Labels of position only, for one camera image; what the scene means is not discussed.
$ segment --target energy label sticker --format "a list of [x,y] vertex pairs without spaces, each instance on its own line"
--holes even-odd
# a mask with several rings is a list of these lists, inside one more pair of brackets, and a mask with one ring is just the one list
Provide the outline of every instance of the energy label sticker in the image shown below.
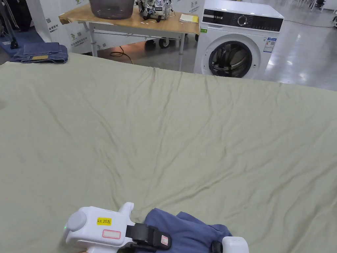
[[263,52],[271,53],[276,43],[276,38],[268,38]]

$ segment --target table top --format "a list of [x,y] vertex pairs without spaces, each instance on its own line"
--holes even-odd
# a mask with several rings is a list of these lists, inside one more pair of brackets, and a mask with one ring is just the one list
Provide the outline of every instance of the table top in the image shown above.
[[62,25],[72,22],[92,22],[92,23],[110,23],[118,26],[127,26],[133,28],[144,28],[158,31],[199,34],[199,24],[179,21],[181,12],[171,13],[168,20],[161,20],[159,23],[155,19],[144,20],[137,7],[133,9],[132,17],[129,19],[110,20],[96,17],[90,8],[90,4],[83,5],[59,16]]

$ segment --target folded denim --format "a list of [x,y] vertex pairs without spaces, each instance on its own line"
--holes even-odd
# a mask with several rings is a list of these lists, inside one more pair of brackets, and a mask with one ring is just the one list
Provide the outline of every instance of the folded denim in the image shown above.
[[56,64],[68,61],[68,50],[57,42],[26,44],[10,60],[13,62],[53,62]]

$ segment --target blue garment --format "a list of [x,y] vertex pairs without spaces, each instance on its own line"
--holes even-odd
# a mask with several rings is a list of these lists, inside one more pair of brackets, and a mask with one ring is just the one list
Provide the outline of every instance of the blue garment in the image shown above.
[[57,42],[25,44],[10,61],[66,63],[68,61],[68,50],[64,45]]
[[212,241],[222,242],[225,236],[232,236],[224,225],[207,225],[187,213],[174,216],[157,208],[148,213],[144,223],[157,227],[172,238],[171,248],[157,250],[157,253],[208,253]]

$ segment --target white handheld controller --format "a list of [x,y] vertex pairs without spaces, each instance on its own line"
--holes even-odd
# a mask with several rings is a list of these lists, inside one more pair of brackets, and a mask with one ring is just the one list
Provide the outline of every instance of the white handheld controller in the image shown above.
[[118,212],[97,207],[82,207],[72,214],[64,227],[66,244],[88,253],[115,253],[131,244],[125,237],[133,203],[125,203]]

